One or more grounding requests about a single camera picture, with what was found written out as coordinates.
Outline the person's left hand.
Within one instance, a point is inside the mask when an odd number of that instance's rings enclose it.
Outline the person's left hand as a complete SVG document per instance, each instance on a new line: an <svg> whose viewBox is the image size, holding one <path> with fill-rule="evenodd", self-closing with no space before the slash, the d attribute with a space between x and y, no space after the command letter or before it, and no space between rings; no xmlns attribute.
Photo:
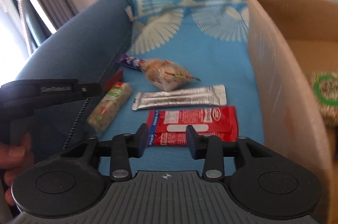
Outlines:
<svg viewBox="0 0 338 224"><path fill-rule="evenodd" d="M7 187L5 191L6 203L15 205L11 194L11 185L15 178L34 164L34 154L31 151L31 136L29 133L21 137L19 146L9 146L1 143L1 170L4 170L3 181Z"/></svg>

